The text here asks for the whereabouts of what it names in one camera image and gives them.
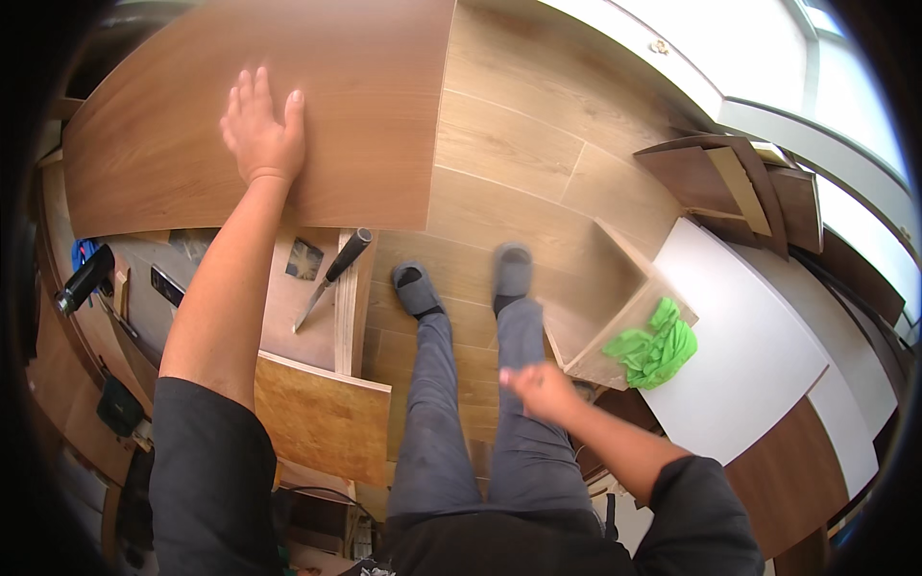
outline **wire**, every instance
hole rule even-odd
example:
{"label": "wire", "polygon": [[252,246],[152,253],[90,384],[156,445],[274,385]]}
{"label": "wire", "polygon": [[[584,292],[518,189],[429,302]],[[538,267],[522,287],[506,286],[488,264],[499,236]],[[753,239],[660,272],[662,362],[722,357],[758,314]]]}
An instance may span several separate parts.
{"label": "wire", "polygon": [[353,504],[355,504],[355,505],[359,508],[359,510],[362,511],[362,513],[364,513],[366,516],[368,516],[368,519],[371,520],[371,521],[372,521],[372,524],[374,525],[374,531],[375,531],[375,533],[377,533],[378,535],[380,535],[380,534],[382,533],[382,531],[381,531],[381,525],[378,523],[377,520],[374,519],[374,516],[372,516],[372,514],[371,514],[369,511],[365,510],[365,507],[362,506],[361,504],[359,504],[356,500],[353,500],[353,499],[350,498],[347,494],[343,494],[343,493],[340,492],[339,490],[334,490],[334,489],[332,489],[332,488],[326,488],[326,487],[323,487],[323,486],[294,486],[294,487],[291,487],[291,488],[285,488],[285,487],[282,487],[282,488],[284,488],[284,489],[286,489],[286,490],[291,490],[291,491],[296,491],[296,490],[320,490],[320,491],[322,491],[322,492],[332,492],[332,493],[334,493],[334,494],[337,494],[338,496],[340,496],[340,497],[342,497],[342,498],[345,498],[346,500],[348,500],[348,501],[352,502]]}

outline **gray pants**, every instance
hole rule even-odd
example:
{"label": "gray pants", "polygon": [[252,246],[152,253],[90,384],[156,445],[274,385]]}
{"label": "gray pants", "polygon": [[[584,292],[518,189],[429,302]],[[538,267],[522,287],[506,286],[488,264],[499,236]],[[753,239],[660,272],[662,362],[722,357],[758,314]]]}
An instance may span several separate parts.
{"label": "gray pants", "polygon": [[[497,324],[500,368],[544,361],[540,305],[517,300],[500,311]],[[420,320],[388,518],[408,513],[592,511],[567,433],[524,416],[515,394],[502,387],[499,394],[500,419],[484,502],[458,419],[451,324],[444,314]]]}

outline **hand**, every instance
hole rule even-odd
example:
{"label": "hand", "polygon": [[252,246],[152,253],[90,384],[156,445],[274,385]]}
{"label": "hand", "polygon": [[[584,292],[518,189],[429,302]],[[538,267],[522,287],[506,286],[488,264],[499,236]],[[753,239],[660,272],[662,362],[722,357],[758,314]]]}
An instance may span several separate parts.
{"label": "hand", "polygon": [[550,362],[525,366],[521,370],[500,370],[500,385],[522,399],[526,416],[567,428],[585,402],[576,393],[573,382]]}
{"label": "hand", "polygon": [[237,86],[230,89],[228,111],[221,118],[224,144],[237,157],[237,170],[250,185],[264,176],[291,185],[304,163],[304,95],[289,94],[285,102],[285,125],[272,116],[268,72],[256,69],[256,81],[243,70]]}

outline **green cloth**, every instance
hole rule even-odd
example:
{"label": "green cloth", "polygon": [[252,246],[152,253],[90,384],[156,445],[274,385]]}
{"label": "green cloth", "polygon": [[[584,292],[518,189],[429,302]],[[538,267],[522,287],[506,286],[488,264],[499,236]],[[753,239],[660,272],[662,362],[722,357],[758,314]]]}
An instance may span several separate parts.
{"label": "green cloth", "polygon": [[655,334],[644,330],[625,330],[602,347],[602,352],[627,369],[628,385],[653,390],[676,375],[679,368],[698,351],[698,339],[692,328],[679,320],[679,307],[663,298],[650,318]]}

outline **laminate flooring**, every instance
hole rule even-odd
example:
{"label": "laminate flooring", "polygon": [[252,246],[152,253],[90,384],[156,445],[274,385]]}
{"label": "laminate flooring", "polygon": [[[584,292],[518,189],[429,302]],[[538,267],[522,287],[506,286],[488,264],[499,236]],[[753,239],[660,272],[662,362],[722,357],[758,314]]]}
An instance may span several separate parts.
{"label": "laminate flooring", "polygon": [[675,136],[666,106],[587,48],[543,25],[457,5],[427,230],[382,231],[372,272],[362,378],[393,387],[388,460],[403,438],[416,355],[416,322],[391,288],[394,265],[415,259],[429,270],[454,330],[462,428],[469,441],[493,442],[493,248],[527,243],[534,295],[612,315],[632,285],[592,218],[652,259],[681,208],[632,153]]}

